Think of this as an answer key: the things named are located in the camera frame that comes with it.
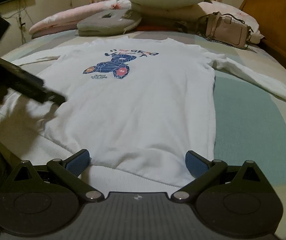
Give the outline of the pink floral folded quilt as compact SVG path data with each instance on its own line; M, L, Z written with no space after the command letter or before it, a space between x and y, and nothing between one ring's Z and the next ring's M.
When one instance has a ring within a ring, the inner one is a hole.
M159 9L131 3L129 0L107 0L83 5L46 17L34 24L29 29L29 34L33 36L45 29L49 29L50 33L57 33L62 31L62 26L75 26L81 20L108 9L131 9L148 16L163 17L171 20L187 22L196 22L202 16L219 11L222 14L232 14L236 18L243 20L246 25L250 26L251 43L258 44L261 39L264 38L260 33L259 24L255 18L236 7L217 1L212 1L211 3L200 2L198 4L179 9Z

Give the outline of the grey donut cushion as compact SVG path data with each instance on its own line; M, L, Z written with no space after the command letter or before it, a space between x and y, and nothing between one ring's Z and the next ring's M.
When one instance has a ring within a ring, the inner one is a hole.
M98 12L78 22L80 36L121 35L135 29L142 16L133 10L118 9Z

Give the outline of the pink leather handbag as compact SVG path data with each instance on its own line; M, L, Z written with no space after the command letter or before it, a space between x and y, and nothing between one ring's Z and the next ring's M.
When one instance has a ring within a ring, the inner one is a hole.
M209 41L239 49L245 49L251 37L251 27L243 20L219 11L200 17L196 23L196 32Z

